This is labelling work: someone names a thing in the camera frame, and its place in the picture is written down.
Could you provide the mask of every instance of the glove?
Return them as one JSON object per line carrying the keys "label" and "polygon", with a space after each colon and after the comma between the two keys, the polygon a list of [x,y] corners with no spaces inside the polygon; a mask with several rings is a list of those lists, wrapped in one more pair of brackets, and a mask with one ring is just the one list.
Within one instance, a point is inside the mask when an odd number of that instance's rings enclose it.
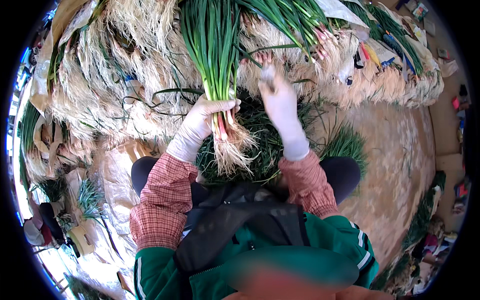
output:
{"label": "glove", "polygon": [[298,161],[307,156],[310,143],[297,116],[297,93],[271,65],[262,69],[258,83],[265,111],[283,142],[283,156]]}
{"label": "glove", "polygon": [[209,101],[201,95],[183,120],[177,134],[168,144],[167,153],[178,160],[193,163],[204,139],[212,134],[211,116],[214,112],[235,109],[240,110],[239,99]]}

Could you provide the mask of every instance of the person's hand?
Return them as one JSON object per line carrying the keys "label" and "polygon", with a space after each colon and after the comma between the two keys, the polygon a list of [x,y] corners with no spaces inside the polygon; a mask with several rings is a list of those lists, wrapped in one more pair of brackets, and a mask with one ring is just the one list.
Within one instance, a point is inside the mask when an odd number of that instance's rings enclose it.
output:
{"label": "person's hand", "polygon": [[258,83],[265,111],[283,142],[283,155],[297,161],[307,156],[309,142],[297,116],[297,93],[293,86],[271,65],[262,69]]}
{"label": "person's hand", "polygon": [[282,136],[282,140],[290,139],[298,133],[298,129],[301,130],[297,117],[297,93],[272,65],[262,69],[262,77],[258,82],[258,88],[265,112]]}
{"label": "person's hand", "polygon": [[202,142],[212,134],[212,114],[233,108],[235,112],[240,109],[240,100],[209,101],[205,95],[201,95],[168,144],[167,153],[181,161],[193,163]]}

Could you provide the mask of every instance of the black pants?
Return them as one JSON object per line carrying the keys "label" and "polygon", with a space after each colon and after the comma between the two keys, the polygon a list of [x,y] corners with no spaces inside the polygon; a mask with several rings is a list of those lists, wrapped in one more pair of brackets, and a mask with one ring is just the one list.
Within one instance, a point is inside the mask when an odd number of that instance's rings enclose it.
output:
{"label": "black pants", "polygon": [[[148,174],[158,158],[144,156],[134,162],[132,166],[133,189],[140,196],[140,192],[147,183]],[[320,162],[325,171],[327,182],[332,186],[336,204],[339,205],[347,198],[360,182],[360,168],[351,157],[330,157]],[[207,198],[209,191],[201,184],[191,184],[193,206],[197,206]]]}
{"label": "black pants", "polygon": [[61,227],[59,223],[57,222],[57,219],[55,218],[55,215],[53,213],[53,208],[48,202],[41,203],[39,206],[40,210],[40,215],[42,216],[43,223],[45,223],[48,228],[50,229],[50,232],[52,233],[52,237],[57,241],[59,245],[62,245],[65,243],[65,239],[63,238],[63,231],[61,230]]}

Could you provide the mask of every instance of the knee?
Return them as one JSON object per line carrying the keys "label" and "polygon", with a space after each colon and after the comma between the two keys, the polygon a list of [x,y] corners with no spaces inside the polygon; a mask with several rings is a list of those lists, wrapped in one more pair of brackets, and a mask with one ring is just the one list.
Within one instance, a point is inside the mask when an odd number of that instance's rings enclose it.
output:
{"label": "knee", "polygon": [[48,202],[40,203],[38,210],[42,216],[49,216],[53,212],[52,205]]}
{"label": "knee", "polygon": [[343,168],[350,174],[350,178],[357,183],[360,182],[361,170],[355,159],[351,157],[342,157]]}
{"label": "knee", "polygon": [[140,159],[137,159],[132,165],[132,177],[138,177],[142,175],[147,175],[150,173],[150,170],[155,165],[158,158],[153,158],[151,156],[144,156]]}

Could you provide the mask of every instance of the person's left arm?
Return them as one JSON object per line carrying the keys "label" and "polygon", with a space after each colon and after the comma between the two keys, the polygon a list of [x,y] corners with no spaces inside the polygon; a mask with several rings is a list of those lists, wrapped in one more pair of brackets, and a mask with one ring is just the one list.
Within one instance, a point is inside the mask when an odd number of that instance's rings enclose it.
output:
{"label": "person's left arm", "polygon": [[192,208],[190,184],[198,173],[193,162],[212,133],[207,124],[212,113],[235,105],[235,100],[208,101],[201,96],[150,171],[140,204],[130,211],[130,232],[138,251],[133,272],[138,299],[166,292],[163,287],[175,271],[171,258],[187,220],[184,213]]}
{"label": "person's left arm", "polygon": [[164,153],[148,175],[141,202],[130,211],[130,232],[137,251],[148,247],[175,250],[192,208],[190,184],[197,168]]}

